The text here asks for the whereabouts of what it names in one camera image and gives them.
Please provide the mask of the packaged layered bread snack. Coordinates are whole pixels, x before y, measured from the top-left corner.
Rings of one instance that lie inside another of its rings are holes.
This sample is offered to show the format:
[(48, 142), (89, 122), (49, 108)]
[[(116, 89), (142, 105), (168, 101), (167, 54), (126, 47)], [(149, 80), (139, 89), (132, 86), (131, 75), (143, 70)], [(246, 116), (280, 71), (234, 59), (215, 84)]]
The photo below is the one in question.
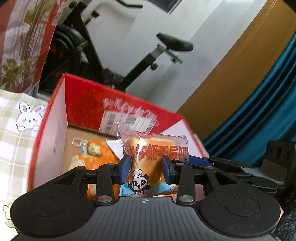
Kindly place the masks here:
[(177, 184), (167, 184), (162, 172), (162, 156), (189, 161), (185, 135), (170, 136), (133, 131), (117, 122), (117, 137), (123, 152), (130, 156), (131, 170), (120, 187), (120, 196), (176, 196)]

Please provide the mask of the green checked bunny tablecloth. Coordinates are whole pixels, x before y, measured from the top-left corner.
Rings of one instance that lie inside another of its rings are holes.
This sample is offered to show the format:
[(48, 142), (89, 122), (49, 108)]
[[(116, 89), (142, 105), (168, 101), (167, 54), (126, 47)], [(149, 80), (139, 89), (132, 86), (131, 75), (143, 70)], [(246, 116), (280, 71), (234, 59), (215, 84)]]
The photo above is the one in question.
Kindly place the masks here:
[(25, 93), (1, 90), (1, 240), (17, 235), (10, 209), (27, 191), (29, 165), (41, 125), (41, 120), (37, 120), (34, 128), (24, 120), (24, 127), (17, 126), (16, 120), (22, 113), (36, 113), (42, 118), (47, 105), (48, 102)]

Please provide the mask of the red floral curtain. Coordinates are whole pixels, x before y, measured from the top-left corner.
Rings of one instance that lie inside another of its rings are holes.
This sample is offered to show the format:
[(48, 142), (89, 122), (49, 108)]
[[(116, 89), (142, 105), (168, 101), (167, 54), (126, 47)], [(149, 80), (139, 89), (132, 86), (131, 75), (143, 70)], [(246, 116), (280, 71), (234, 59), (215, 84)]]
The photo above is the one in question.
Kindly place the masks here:
[(32, 94), (66, 1), (1, 1), (1, 89)]

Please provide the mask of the teal blue curtain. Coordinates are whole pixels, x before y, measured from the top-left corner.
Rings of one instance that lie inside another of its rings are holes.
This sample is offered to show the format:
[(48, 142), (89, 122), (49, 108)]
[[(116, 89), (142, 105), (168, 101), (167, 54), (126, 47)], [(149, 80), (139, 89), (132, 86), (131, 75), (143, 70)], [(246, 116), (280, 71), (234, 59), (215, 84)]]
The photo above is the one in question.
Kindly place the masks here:
[(252, 95), (204, 141), (212, 157), (259, 166), (269, 141), (295, 141), (295, 37)]

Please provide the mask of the orange floral quilted cloth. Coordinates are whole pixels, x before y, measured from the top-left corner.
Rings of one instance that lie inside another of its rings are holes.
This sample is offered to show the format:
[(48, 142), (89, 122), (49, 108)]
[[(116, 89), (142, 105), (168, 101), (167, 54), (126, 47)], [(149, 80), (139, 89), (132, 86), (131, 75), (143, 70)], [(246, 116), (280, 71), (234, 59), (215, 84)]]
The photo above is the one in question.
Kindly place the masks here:
[(72, 139), (72, 145), (76, 148), (82, 148), (83, 153), (76, 154), (71, 159), (68, 170), (77, 166), (85, 166), (87, 170), (94, 170), (104, 164), (119, 163), (119, 158), (107, 145), (106, 140), (92, 139), (87, 141), (75, 137)]

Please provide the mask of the dark framed window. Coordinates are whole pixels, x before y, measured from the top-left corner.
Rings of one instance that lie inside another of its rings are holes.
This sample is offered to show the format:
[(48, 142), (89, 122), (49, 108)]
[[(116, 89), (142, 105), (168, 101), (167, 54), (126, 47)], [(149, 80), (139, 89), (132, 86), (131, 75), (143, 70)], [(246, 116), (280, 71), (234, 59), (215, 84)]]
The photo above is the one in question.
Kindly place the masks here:
[(147, 0), (147, 1), (169, 15), (182, 2), (182, 0)]

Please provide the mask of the red strawberry cardboard box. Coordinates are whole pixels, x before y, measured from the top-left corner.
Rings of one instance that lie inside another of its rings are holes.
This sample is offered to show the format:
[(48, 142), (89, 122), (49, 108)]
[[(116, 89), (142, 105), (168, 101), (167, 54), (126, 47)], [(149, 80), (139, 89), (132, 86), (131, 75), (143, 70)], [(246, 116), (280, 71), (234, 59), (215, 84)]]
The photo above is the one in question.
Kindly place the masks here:
[(151, 120), (152, 133), (185, 135), (190, 155), (209, 155), (181, 115), (122, 91), (64, 74), (49, 101), (36, 137), (29, 168), (28, 191), (63, 173), (67, 127), (100, 133), (101, 124), (108, 122), (104, 117), (105, 112)]

